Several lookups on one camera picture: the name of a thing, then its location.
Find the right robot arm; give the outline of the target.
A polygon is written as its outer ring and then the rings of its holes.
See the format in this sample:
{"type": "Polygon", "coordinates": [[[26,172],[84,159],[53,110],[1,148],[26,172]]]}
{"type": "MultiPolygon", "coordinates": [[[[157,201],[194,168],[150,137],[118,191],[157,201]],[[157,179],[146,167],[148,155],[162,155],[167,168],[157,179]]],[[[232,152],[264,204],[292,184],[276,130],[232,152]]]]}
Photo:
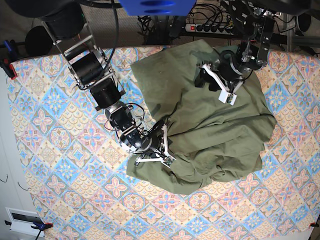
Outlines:
{"type": "Polygon", "coordinates": [[[119,21],[117,9],[122,5],[111,1],[98,3],[90,0],[8,0],[8,6],[27,18],[38,18],[62,54],[73,75],[77,87],[88,90],[97,103],[97,111],[103,110],[115,132],[121,147],[138,157],[136,164],[142,162],[161,162],[172,159],[168,149],[167,126],[157,122],[147,130],[143,116],[133,112],[133,103],[123,103],[121,97],[125,90],[115,78],[111,66],[112,54],[97,46],[93,32],[81,6],[111,9],[114,19],[119,21]],[[88,36],[63,50],[59,44],[76,37],[83,29],[88,36]]]}

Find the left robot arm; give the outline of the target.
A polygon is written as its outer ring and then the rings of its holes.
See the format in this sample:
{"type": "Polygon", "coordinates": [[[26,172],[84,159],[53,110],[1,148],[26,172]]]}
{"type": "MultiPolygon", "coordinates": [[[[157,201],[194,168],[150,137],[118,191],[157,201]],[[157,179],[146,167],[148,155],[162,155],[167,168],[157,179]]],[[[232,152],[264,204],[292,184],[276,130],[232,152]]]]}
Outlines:
{"type": "Polygon", "coordinates": [[[244,4],[248,13],[243,20],[237,17],[240,10],[234,2],[230,0],[227,4],[233,26],[242,34],[243,40],[236,50],[215,49],[216,63],[204,61],[198,65],[200,72],[194,81],[196,88],[209,84],[210,91],[221,90],[232,95],[254,71],[266,66],[275,20],[268,16],[267,9],[255,11],[248,1],[244,4]]]}

